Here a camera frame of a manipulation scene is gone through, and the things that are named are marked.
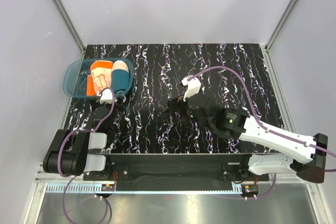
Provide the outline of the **orange and cream Doraemon towel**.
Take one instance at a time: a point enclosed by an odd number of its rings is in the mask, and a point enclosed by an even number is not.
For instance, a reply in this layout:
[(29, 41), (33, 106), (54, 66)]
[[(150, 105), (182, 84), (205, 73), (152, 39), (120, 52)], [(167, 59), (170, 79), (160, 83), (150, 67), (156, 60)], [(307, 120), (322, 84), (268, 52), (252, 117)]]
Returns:
[(98, 95), (106, 87), (111, 87), (112, 61), (98, 60), (90, 65), (90, 74), (87, 75), (86, 95)]

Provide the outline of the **teal and cream Doraemon towel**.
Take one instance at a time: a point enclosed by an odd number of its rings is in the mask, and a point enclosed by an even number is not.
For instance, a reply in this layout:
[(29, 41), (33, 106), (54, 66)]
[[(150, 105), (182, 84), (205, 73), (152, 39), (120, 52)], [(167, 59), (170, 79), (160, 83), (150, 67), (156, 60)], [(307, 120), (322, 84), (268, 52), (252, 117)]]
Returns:
[(111, 76), (114, 94), (126, 93), (131, 82), (128, 65), (122, 60), (115, 61), (112, 66)]

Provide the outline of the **translucent blue plastic tray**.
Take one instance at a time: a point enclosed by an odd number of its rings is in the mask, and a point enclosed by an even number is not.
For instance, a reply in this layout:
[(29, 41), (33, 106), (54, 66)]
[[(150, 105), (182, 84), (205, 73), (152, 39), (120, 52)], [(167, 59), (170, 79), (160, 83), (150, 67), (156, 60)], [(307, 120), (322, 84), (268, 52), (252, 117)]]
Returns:
[(134, 79), (134, 67), (130, 60), (125, 58), (106, 58), (106, 59), (83, 59), (73, 62), (67, 69), (63, 82), (63, 92), (65, 95), (74, 98), (74, 99), (84, 99), (84, 100), (95, 100), (98, 98), (97, 95), (88, 96), (86, 95), (87, 90), (87, 75), (90, 74), (90, 65), (98, 60), (112, 61), (113, 63), (117, 60), (124, 61), (130, 69), (130, 85), (126, 93), (123, 93), (123, 96), (126, 96), (133, 85)]

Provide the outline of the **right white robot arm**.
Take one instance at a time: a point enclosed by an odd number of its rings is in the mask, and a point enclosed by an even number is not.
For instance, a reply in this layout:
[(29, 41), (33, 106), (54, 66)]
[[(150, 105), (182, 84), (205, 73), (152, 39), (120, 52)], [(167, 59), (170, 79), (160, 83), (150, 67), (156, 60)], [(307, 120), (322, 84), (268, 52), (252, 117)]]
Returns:
[(324, 182), (328, 137), (295, 134), (258, 121), (243, 109), (223, 107), (201, 93), (199, 79), (189, 76), (182, 80), (187, 89), (183, 95), (170, 98), (167, 111), (178, 113), (182, 119), (195, 121), (212, 134), (225, 140), (256, 143), (277, 151), (276, 154), (247, 154), (239, 166), (239, 173), (264, 175), (294, 173), (316, 184)]

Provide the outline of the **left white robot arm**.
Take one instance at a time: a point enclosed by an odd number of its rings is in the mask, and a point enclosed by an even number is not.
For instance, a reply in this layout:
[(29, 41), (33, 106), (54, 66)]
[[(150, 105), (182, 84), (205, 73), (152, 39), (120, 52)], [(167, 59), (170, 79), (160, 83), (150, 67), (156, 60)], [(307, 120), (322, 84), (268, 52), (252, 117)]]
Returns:
[(111, 88), (103, 89), (98, 96), (100, 106), (92, 112), (88, 130), (56, 131), (43, 160), (45, 173), (69, 177), (105, 169), (107, 158), (89, 154), (89, 150), (106, 146), (107, 134), (102, 127), (112, 115), (116, 96)]

